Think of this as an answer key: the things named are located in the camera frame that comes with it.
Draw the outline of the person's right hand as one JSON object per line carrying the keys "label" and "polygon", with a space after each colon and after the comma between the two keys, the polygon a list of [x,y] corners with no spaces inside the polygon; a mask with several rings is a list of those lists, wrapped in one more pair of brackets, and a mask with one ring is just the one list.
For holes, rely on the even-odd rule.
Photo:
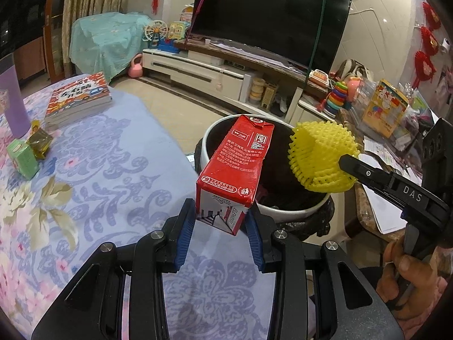
{"label": "person's right hand", "polygon": [[385,248],[385,267],[376,291],[383,302],[388,302],[396,299],[399,294],[396,275],[413,285],[407,300],[399,310],[394,311],[394,317],[405,338],[411,339],[437,305],[447,288],[447,281],[438,275],[436,259],[422,262],[404,254],[403,242],[404,239],[400,238]]}

